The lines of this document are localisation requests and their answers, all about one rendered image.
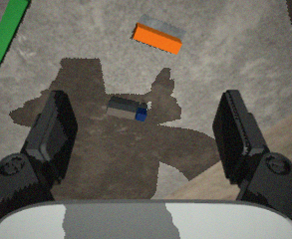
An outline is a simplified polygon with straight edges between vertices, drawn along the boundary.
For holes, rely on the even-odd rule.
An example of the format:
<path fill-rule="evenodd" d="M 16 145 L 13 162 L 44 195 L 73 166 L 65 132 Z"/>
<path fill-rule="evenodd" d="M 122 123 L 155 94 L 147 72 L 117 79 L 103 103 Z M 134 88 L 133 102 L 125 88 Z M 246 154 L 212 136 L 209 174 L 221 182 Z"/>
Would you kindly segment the orange rod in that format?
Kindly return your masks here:
<path fill-rule="evenodd" d="M 134 39 L 177 54 L 182 43 L 180 39 L 169 34 L 148 27 L 141 23 L 137 23 L 133 32 Z"/>

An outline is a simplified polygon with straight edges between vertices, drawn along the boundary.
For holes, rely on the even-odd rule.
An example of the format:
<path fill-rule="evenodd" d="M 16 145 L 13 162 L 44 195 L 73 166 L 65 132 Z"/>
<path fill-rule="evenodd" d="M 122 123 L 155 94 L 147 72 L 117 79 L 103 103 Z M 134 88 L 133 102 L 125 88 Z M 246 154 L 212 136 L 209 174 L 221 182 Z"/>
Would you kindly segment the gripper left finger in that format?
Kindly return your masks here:
<path fill-rule="evenodd" d="M 0 219 L 27 205 L 55 201 L 50 189 L 66 176 L 77 131 L 67 93 L 51 91 L 20 153 L 0 161 Z"/>

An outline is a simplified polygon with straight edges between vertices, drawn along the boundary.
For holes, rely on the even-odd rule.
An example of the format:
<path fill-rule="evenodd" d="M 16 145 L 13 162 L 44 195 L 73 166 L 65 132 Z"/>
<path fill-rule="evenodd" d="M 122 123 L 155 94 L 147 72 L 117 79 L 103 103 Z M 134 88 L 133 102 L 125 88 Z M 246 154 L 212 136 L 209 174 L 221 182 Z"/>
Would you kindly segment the grey rectangular rod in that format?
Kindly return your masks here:
<path fill-rule="evenodd" d="M 136 113 L 136 107 L 108 102 L 106 115 L 133 120 Z"/>

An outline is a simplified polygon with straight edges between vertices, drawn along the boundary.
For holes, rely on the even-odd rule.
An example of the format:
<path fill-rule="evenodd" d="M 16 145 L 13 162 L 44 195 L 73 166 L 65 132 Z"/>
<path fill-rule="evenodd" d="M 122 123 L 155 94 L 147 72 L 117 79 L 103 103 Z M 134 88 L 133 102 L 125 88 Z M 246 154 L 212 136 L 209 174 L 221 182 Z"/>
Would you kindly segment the green rod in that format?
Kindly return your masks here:
<path fill-rule="evenodd" d="M 21 24 L 31 0 L 9 0 L 0 22 L 0 66 Z"/>

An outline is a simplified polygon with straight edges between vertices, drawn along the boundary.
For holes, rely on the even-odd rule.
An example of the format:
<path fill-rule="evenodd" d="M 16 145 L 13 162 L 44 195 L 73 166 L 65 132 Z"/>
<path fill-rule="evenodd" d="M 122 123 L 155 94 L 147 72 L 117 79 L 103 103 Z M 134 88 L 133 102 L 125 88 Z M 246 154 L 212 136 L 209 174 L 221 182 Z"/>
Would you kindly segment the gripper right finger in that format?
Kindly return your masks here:
<path fill-rule="evenodd" d="M 212 129 L 225 177 L 240 189 L 235 200 L 282 210 L 292 220 L 292 162 L 270 152 L 238 90 L 222 94 Z"/>

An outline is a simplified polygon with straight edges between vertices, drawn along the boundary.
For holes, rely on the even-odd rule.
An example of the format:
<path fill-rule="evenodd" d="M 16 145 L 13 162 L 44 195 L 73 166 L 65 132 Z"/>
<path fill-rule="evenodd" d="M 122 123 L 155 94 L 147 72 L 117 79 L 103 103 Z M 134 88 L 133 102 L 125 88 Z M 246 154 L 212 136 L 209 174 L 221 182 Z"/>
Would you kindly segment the small blue block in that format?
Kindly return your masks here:
<path fill-rule="evenodd" d="M 145 121 L 146 119 L 146 109 L 138 108 L 136 113 L 136 120 Z"/>

